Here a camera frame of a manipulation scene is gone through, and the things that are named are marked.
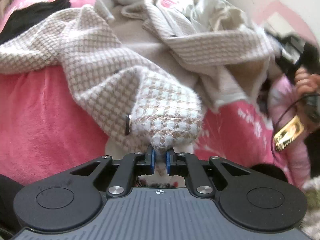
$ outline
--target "person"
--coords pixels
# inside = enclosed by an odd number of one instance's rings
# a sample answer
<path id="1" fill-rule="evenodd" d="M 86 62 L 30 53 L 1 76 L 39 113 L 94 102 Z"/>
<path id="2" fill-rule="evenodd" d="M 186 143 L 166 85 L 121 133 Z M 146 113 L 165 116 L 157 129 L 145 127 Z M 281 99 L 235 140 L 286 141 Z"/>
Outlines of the person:
<path id="1" fill-rule="evenodd" d="M 305 94 L 317 92 L 319 86 L 320 76 L 317 74 L 309 74 L 303 67 L 300 67 L 295 73 L 294 86 L 285 75 L 276 80 L 270 89 L 268 97 L 268 112 L 273 123 L 278 122 L 280 116 L 294 101 Z M 303 103 L 301 102 L 290 109 L 279 122 L 278 127 L 274 127 L 274 129 L 276 131 L 280 130 L 295 115 L 298 115 L 305 129 L 280 153 L 287 156 L 293 184 L 302 188 L 303 184 L 310 179 L 310 160 L 304 140 L 310 133 L 318 129 L 318 125 L 313 123 L 304 113 Z"/>

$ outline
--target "black device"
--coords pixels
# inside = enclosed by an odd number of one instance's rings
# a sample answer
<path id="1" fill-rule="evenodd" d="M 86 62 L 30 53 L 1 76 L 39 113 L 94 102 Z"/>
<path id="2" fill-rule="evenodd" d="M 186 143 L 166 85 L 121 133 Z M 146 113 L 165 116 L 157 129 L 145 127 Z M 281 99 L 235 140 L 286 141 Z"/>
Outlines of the black device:
<path id="1" fill-rule="evenodd" d="M 155 151 L 102 156 L 20 190 L 16 240 L 304 240 L 296 187 L 220 157 L 166 153 L 185 188 L 135 187 L 154 172 Z"/>
<path id="2" fill-rule="evenodd" d="M 295 73 L 302 65 L 310 74 L 320 75 L 319 51 L 313 44 L 296 35 L 289 35 L 284 38 L 273 35 L 273 37 L 282 46 L 280 56 L 276 58 L 276 63 L 291 84 L 295 84 Z M 304 111 L 311 121 L 320 123 L 320 97 L 310 96 L 305 98 Z"/>

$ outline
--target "houndstooth pattern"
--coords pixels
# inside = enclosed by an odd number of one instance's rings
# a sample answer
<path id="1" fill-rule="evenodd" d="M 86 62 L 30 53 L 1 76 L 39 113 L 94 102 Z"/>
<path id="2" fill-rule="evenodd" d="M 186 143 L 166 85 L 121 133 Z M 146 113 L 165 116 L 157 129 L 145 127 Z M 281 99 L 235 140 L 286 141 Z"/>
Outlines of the houndstooth pattern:
<path id="1" fill-rule="evenodd" d="M 91 6 L 57 12 L 0 46 L 0 72 L 63 66 L 74 100 L 125 151 L 191 142 L 201 103 L 191 89 L 125 48 Z M 132 133 L 124 135 L 126 114 Z"/>

